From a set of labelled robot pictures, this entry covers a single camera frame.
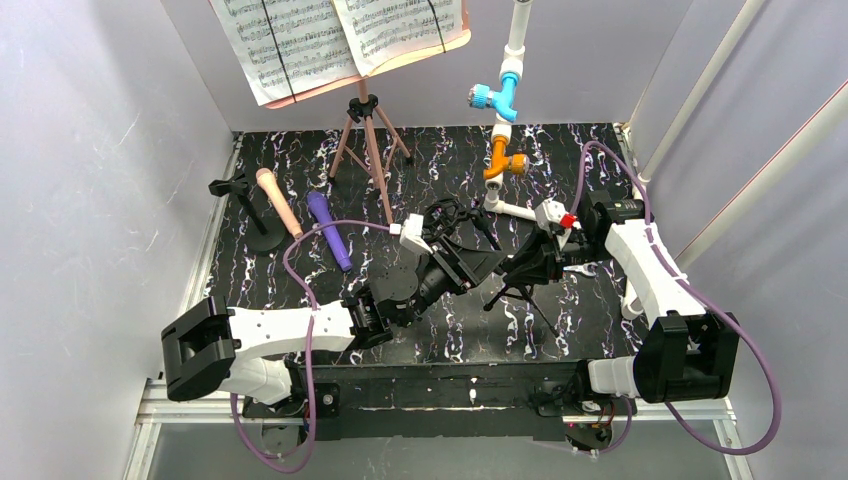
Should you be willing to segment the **black tripod mic stand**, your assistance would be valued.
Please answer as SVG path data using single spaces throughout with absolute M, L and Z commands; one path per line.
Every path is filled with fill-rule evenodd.
M 509 254 L 503 250 L 495 236 L 491 222 L 479 207 L 463 205 L 455 198 L 443 198 L 428 206 L 423 217 L 423 239 L 433 249 L 433 253 L 430 256 L 438 258 L 438 262 L 444 267 L 447 267 L 447 265 L 446 261 L 442 260 L 442 257 L 447 256 L 448 241 L 453 241 L 471 249 L 485 251 L 501 250 L 507 254 L 507 259 L 515 254 Z M 501 268 L 492 274 L 500 277 L 502 280 L 503 271 Z M 505 298 L 523 300 L 534 309 L 539 308 L 538 303 L 534 299 L 534 292 L 538 286 L 542 285 L 508 285 L 503 280 L 502 282 L 503 285 L 500 290 L 484 304 L 484 311 L 491 311 L 497 302 Z M 421 299 L 418 296 L 417 287 L 415 297 L 416 313 L 423 313 L 439 299 Z

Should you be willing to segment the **purple microphone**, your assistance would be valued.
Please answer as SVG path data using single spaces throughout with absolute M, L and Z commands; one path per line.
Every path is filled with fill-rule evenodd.
M 326 225 L 333 221 L 333 217 L 329 210 L 327 198 L 317 192 L 309 192 L 306 196 L 307 205 L 310 213 L 313 215 L 319 225 Z M 352 262 L 335 225 L 329 226 L 322 231 L 332 254 L 343 272 L 349 272 L 352 269 Z

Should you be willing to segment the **black round-base mic stand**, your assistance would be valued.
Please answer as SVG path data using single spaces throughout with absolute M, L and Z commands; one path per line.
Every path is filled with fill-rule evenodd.
M 246 246 L 257 255 L 268 255 L 283 244 L 287 231 L 279 217 L 260 215 L 248 198 L 250 185 L 244 173 L 226 180 L 213 180 L 208 185 L 209 192 L 216 197 L 234 195 L 249 221 L 246 227 Z

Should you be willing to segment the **pink microphone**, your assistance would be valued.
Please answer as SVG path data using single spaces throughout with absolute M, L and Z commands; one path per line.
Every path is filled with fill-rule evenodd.
M 304 234 L 302 226 L 282 193 L 275 174 L 268 168 L 260 168 L 256 172 L 256 181 L 268 197 L 270 204 L 281 218 L 287 231 L 294 239 L 301 238 Z

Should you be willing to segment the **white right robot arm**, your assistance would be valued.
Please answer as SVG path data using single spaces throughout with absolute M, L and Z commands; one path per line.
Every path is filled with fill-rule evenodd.
M 522 247 L 500 266 L 507 289 L 524 297 L 562 278 L 568 266 L 614 260 L 649 323 L 633 356 L 579 362 L 566 391 L 576 401 L 612 396 L 665 403 L 721 398 L 732 380 L 739 336 L 683 285 L 646 204 L 585 191 L 575 213 L 547 199 Z

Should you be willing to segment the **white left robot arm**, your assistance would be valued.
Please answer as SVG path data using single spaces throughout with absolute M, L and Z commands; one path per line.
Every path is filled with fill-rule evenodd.
M 307 351 L 363 350 L 393 338 L 444 294 L 462 295 L 506 260 L 503 251 L 464 248 L 442 240 L 416 267 L 378 272 L 353 295 L 320 305 L 278 310 L 229 307 L 210 296 L 161 333 L 167 397 L 197 400 L 216 391 L 276 404 L 305 390 L 279 356 Z

